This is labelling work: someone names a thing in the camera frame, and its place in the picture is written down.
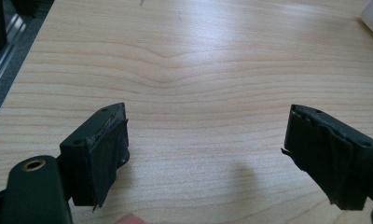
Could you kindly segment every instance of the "finger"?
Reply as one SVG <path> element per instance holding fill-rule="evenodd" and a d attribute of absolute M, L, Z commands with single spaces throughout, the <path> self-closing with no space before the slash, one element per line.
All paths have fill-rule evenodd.
<path fill-rule="evenodd" d="M 134 214 L 128 214 L 118 220 L 115 224 L 145 224 L 145 222 Z"/>

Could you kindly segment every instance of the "wood grain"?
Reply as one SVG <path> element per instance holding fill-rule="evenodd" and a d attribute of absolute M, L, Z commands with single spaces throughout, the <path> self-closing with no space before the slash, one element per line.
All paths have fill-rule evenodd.
<path fill-rule="evenodd" d="M 0 189 L 125 102 L 130 162 L 75 223 L 369 223 L 281 154 L 291 104 L 373 137 L 365 1 L 57 0 L 0 111 Z"/>

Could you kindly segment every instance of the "round hole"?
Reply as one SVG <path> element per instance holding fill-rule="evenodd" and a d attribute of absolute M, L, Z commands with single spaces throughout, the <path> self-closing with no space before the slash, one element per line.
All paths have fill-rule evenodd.
<path fill-rule="evenodd" d="M 365 142 L 365 141 L 361 141 L 360 144 L 363 146 L 363 147 L 371 147 L 372 144 L 369 143 L 369 142 Z"/>
<path fill-rule="evenodd" d="M 73 142 L 74 145 L 79 145 L 79 144 L 81 144 L 81 143 L 82 143 L 82 141 L 79 140 L 79 139 L 78 139 L 78 140 L 75 140 L 75 141 Z"/>
<path fill-rule="evenodd" d="M 24 164 L 23 171 L 32 172 L 32 171 L 38 170 L 41 167 L 43 167 L 45 163 L 46 162 L 44 160 L 29 161 L 26 164 Z"/>

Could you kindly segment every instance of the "black clamp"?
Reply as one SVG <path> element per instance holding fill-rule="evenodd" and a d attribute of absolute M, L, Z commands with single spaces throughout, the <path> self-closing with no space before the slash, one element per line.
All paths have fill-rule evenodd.
<path fill-rule="evenodd" d="M 101 207 L 129 160 L 125 105 L 104 107 L 60 145 L 61 155 L 22 161 L 0 191 L 0 223 L 73 223 L 68 201 Z"/>
<path fill-rule="evenodd" d="M 283 154 L 342 210 L 373 200 L 373 139 L 326 113 L 292 105 Z"/>

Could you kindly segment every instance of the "light wooden surface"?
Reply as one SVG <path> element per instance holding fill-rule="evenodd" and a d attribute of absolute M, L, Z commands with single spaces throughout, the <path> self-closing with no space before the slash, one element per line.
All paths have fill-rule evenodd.
<path fill-rule="evenodd" d="M 291 104 L 373 137 L 367 0 L 56 0 L 0 111 L 0 189 L 125 102 L 131 160 L 75 223 L 369 223 L 280 152 Z"/>

